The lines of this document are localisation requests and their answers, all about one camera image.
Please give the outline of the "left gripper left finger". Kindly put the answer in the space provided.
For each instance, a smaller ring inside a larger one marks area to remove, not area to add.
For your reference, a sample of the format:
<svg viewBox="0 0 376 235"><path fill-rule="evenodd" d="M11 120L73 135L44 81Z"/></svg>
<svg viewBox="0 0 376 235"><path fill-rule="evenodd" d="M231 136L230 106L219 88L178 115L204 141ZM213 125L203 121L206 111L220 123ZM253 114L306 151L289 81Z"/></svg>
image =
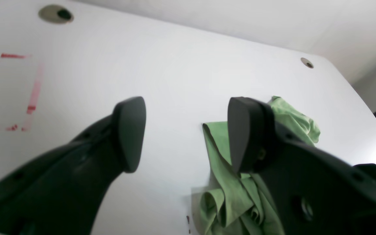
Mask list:
<svg viewBox="0 0 376 235"><path fill-rule="evenodd" d="M110 185L139 166L145 100L133 97L71 142L0 180L0 234L89 235Z"/></svg>

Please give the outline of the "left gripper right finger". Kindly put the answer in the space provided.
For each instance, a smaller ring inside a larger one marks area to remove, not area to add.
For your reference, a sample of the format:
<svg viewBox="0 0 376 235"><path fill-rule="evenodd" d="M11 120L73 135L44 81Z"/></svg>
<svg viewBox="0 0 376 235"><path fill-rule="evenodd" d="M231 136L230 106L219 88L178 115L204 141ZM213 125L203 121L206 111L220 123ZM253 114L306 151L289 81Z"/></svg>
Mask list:
<svg viewBox="0 0 376 235"><path fill-rule="evenodd" d="M287 235L376 235L376 164L304 143L251 98L230 99L228 135L234 171L262 178Z"/></svg>

